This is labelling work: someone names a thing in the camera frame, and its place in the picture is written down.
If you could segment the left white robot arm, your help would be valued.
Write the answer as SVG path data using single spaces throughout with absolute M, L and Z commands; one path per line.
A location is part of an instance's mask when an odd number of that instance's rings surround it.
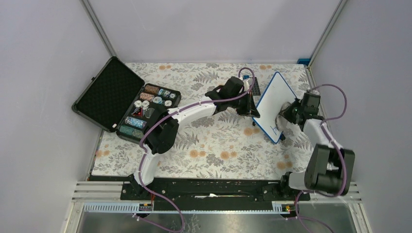
M 184 126 L 228 108 L 233 108 L 239 116 L 260 117 L 252 93 L 255 82 L 255 75 L 247 80 L 231 77 L 224 85 L 206 92 L 197 102 L 176 108 L 155 109 L 154 119 L 149 121 L 139 142 L 144 154 L 133 174 L 135 184 L 132 193 L 140 200 L 149 197 L 149 184 L 154 180 L 160 156 L 174 146 L 177 133 Z

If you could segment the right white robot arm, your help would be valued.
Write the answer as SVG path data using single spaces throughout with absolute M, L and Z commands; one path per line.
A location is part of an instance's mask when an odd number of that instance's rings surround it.
M 279 129 L 284 129 L 287 123 L 295 124 L 313 146 L 305 171 L 287 172 L 282 176 L 278 192 L 285 200 L 295 197 L 298 190 L 326 197 L 344 196 L 349 190 L 355 153 L 332 136 L 325 119 L 318 114 L 320 104 L 320 95 L 306 92 L 303 98 L 282 104 L 276 117 Z

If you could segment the silver sparkly scrub sponge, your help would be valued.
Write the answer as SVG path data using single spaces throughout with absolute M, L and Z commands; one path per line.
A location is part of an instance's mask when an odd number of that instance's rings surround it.
M 286 131 L 288 126 L 291 124 L 282 113 L 291 106 L 291 102 L 285 102 L 282 104 L 279 113 L 276 115 L 275 124 L 279 131 Z

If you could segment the blue framed whiteboard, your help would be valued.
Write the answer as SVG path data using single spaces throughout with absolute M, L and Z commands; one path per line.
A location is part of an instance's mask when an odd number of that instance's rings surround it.
M 278 71 L 275 72 L 257 103 L 257 111 L 260 117 L 253 118 L 253 122 L 275 144 L 281 140 L 283 133 L 275 123 L 276 116 L 281 111 L 284 103 L 292 103 L 296 98 L 295 92 L 282 74 Z

